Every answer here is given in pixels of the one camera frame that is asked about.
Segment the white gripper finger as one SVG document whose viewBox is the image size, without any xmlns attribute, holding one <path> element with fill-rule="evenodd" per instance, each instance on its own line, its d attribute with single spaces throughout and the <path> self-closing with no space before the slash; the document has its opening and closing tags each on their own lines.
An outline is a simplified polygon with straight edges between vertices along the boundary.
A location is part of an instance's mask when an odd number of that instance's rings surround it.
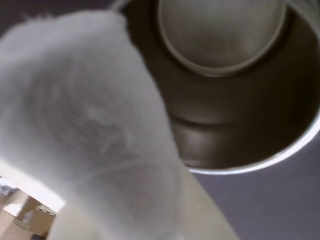
<svg viewBox="0 0 320 240">
<path fill-rule="evenodd" d="M 172 240 L 238 240 L 239 237 L 200 183 L 187 170 L 183 173 L 184 216 Z M 54 220 L 48 240 L 114 240 L 98 230 L 79 209 L 65 205 Z"/>
</svg>

